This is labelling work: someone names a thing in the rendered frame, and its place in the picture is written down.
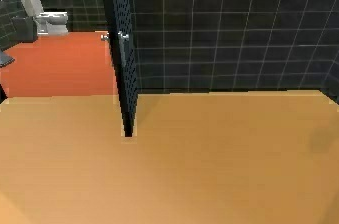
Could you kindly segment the white toilet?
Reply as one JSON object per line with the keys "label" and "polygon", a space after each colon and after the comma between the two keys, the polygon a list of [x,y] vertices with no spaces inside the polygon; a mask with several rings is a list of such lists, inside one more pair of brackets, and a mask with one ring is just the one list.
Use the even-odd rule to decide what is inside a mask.
{"label": "white toilet", "polygon": [[45,11],[41,0],[21,0],[21,3],[36,23],[38,36],[67,35],[68,13],[66,11]]}

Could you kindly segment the black dotted room door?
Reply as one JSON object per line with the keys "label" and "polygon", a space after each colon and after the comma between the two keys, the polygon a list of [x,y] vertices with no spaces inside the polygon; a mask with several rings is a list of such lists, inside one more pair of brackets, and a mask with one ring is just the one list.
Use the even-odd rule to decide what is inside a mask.
{"label": "black dotted room door", "polygon": [[132,137],[138,90],[129,0],[103,0],[125,137]]}

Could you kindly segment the dark grey bin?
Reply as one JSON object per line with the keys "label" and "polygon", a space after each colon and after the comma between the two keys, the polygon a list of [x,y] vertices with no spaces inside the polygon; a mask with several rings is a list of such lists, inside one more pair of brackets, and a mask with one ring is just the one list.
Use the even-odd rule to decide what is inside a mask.
{"label": "dark grey bin", "polygon": [[37,25],[32,17],[13,17],[15,39],[21,43],[33,43],[38,39]]}

